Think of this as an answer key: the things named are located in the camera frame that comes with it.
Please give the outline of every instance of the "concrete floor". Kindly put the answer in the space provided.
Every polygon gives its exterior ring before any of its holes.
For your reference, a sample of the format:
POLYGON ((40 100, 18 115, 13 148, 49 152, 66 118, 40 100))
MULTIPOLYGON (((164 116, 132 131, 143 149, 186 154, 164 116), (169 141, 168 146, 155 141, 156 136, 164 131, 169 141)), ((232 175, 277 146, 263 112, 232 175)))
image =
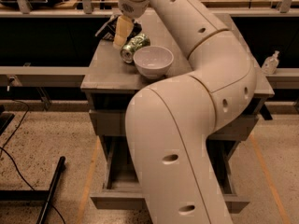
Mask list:
MULTIPOLYGON (((8 107, 16 117, 0 136, 1 146, 24 114, 21 105, 8 107)), ((233 215, 234 223, 299 223, 299 115, 289 104, 268 107, 274 120, 260 118, 230 160, 236 192, 250 199, 233 215)), ((57 161, 66 157, 54 205, 67 224, 151 223, 147 210, 97 210, 90 200, 90 192, 101 191, 106 162, 85 103, 53 105, 48 112, 31 105, 31 110, 6 150, 36 189, 48 188, 57 161)), ((0 189, 28 189, 5 154, 0 174, 0 189)), ((34 203, 0 203, 0 223, 36 223, 39 210, 34 203)), ((51 210, 47 223, 63 222, 51 210)))

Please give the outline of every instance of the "white bowl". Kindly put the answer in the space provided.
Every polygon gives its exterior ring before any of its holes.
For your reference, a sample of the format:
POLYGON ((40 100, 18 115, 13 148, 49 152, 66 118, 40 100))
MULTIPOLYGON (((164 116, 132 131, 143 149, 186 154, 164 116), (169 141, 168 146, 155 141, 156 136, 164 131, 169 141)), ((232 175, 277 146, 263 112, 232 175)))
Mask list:
POLYGON ((138 49, 133 59, 142 76, 148 79, 158 79, 167 73, 174 61, 174 55, 169 49, 147 46, 138 49))

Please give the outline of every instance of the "orange line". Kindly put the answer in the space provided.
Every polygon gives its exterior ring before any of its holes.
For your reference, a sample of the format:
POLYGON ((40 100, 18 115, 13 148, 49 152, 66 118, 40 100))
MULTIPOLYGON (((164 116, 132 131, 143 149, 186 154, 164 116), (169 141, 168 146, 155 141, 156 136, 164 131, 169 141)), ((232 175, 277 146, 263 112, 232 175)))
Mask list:
POLYGON ((272 195, 274 197, 274 200, 275 200, 275 202, 276 202, 276 204, 278 206, 278 210, 280 212, 280 216, 282 218, 282 222, 283 222, 283 224, 291 224, 290 219, 289 219, 289 217, 288 217, 288 215, 287 215, 287 213, 286 213, 286 211, 285 211, 285 209, 283 207, 283 204, 282 204, 282 202, 280 200, 280 197, 279 197, 279 194, 278 194, 278 190, 276 189, 276 187, 275 187, 275 185, 273 183, 272 177, 270 175, 270 172, 269 172, 269 170, 268 170, 268 168, 267 168, 267 166, 265 164, 265 161, 263 159, 263 154, 262 154, 262 152, 260 150, 259 144, 255 140, 253 134, 251 134, 249 136, 249 139, 250 139, 250 141, 251 141, 251 143, 253 145, 255 154, 258 157, 258 160, 259 160, 260 165, 262 167, 263 173, 264 173, 265 178, 267 180, 268 187, 270 188, 270 190, 272 192, 272 195))
POLYGON ((84 186, 80 206, 79 206, 79 209, 78 209, 78 215, 77 215, 77 221, 76 221, 77 224, 82 223, 86 202, 88 200, 91 184, 92 184, 92 181, 93 181, 93 174, 94 174, 94 171, 95 171, 96 160, 97 160, 97 157, 99 155, 99 150, 100 150, 100 140, 99 140, 99 138, 97 138, 96 143, 95 143, 95 147, 94 147, 94 150, 93 150, 93 157, 92 157, 92 160, 91 160, 90 168, 89 168, 89 171, 87 173, 86 182, 85 182, 85 186, 84 186))

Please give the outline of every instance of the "table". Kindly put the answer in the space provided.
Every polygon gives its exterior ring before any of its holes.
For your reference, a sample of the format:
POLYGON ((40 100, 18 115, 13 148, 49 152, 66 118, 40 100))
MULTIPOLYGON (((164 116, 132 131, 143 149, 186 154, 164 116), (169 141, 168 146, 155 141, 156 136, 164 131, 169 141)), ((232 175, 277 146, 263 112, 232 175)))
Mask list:
MULTIPOLYGON (((232 29, 243 46, 247 47, 232 19, 227 14, 217 16, 232 29)), ((174 53, 174 64, 164 78, 175 77, 192 71, 154 10, 148 9, 141 17, 143 32, 151 45, 164 46, 174 53)), ((255 126, 263 103, 274 95, 260 66, 255 65, 258 83, 254 97, 243 114, 219 131, 209 136, 206 144, 224 200, 232 213, 238 213, 249 203, 247 198, 238 197, 231 181, 228 160, 239 142, 248 138, 255 126)), ((139 75, 136 68, 125 63, 112 43, 101 41, 90 64, 92 74, 85 76, 81 84, 89 106, 95 133, 99 136, 107 159, 107 174, 101 193, 91 194, 97 208, 137 209, 144 208, 134 166, 125 138, 125 111, 131 98, 150 82, 139 75)))

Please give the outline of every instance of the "soda can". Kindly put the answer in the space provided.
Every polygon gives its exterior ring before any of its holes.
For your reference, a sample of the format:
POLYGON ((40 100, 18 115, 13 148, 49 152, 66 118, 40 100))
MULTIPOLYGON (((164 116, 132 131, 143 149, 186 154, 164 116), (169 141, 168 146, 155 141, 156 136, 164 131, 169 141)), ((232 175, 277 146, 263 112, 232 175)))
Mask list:
POLYGON ((121 57, 126 63, 133 62, 134 53, 143 47, 150 45, 150 39, 147 35, 140 33, 134 36, 121 49, 121 57))

